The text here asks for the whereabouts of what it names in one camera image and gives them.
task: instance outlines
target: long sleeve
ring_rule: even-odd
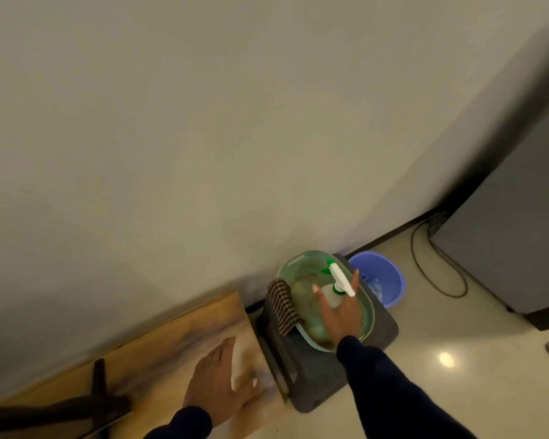
[[[337,348],[364,432],[369,439],[392,437],[474,438],[413,384],[383,351],[352,336]]]
[[[212,429],[211,417],[203,408],[185,407],[168,425],[157,427],[145,439],[206,439]]]

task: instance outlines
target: brown plaid cloth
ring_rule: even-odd
[[[266,297],[271,302],[271,306],[276,314],[278,323],[278,332],[281,336],[286,336],[293,329],[296,323],[305,323],[293,308],[291,302],[291,288],[283,279],[275,279],[267,288],[269,290]]]

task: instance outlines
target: wood grain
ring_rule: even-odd
[[[230,336],[236,337],[232,361],[234,388],[256,376],[263,392],[230,421],[215,428],[210,437],[240,439],[282,413],[285,405],[258,340],[238,294],[230,291],[102,355],[109,388],[133,398],[132,414],[112,426],[112,439],[142,439],[153,428],[168,423],[183,404],[199,359]],[[3,405],[45,405],[88,394],[91,374],[92,362],[89,362]],[[87,425],[74,422],[32,428],[0,434],[0,438],[73,438],[86,431]]]

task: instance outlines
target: person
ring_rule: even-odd
[[[351,285],[358,289],[359,272]],[[337,346],[360,422],[369,439],[392,437],[474,438],[458,421],[439,408],[378,348],[358,340],[360,308],[346,294],[336,308],[329,306],[321,288],[313,285],[321,317]],[[168,425],[155,428],[145,439],[205,439],[258,393],[256,379],[239,390],[231,385],[234,338],[225,339],[198,363],[183,408]]]

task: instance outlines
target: person's left hand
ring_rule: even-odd
[[[210,414],[213,428],[226,422],[258,394],[258,381],[251,379],[232,390],[232,355],[235,337],[224,339],[196,366],[185,393],[183,408],[198,406]]]

